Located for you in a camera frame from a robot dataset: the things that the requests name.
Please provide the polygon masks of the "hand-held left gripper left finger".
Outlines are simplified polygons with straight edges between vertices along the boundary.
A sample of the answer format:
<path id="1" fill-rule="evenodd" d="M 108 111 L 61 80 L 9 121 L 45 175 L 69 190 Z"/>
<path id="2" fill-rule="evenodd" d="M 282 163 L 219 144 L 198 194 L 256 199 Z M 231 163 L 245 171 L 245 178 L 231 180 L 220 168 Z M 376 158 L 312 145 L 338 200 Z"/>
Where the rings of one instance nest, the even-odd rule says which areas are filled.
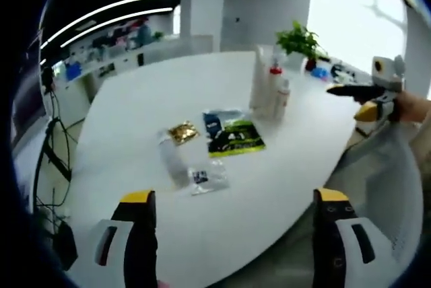
<path id="1" fill-rule="evenodd" d="M 99 224 L 94 261 L 114 287 L 157 287 L 156 194 L 141 190 L 120 199 Z"/>

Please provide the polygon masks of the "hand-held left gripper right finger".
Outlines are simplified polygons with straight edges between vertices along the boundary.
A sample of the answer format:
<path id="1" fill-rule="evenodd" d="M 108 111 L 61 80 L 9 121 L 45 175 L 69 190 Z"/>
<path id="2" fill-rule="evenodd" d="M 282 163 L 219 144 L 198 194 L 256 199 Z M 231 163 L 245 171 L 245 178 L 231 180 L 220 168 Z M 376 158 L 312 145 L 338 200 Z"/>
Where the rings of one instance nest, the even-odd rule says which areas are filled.
<path id="1" fill-rule="evenodd" d="M 314 190 L 313 287 L 361 287 L 376 254 L 364 220 L 342 192 Z"/>

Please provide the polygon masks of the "person's right hand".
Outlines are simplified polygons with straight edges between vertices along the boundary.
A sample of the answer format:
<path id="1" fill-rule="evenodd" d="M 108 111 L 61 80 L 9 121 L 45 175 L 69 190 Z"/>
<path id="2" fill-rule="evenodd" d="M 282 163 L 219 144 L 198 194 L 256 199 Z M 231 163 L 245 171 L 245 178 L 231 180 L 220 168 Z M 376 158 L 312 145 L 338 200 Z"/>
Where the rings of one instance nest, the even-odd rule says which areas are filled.
<path id="1" fill-rule="evenodd" d="M 401 92 L 395 98 L 395 109 L 397 111 L 398 119 L 403 122 L 421 122 L 421 110 L 417 110 L 420 103 L 420 98 L 409 93 Z"/>

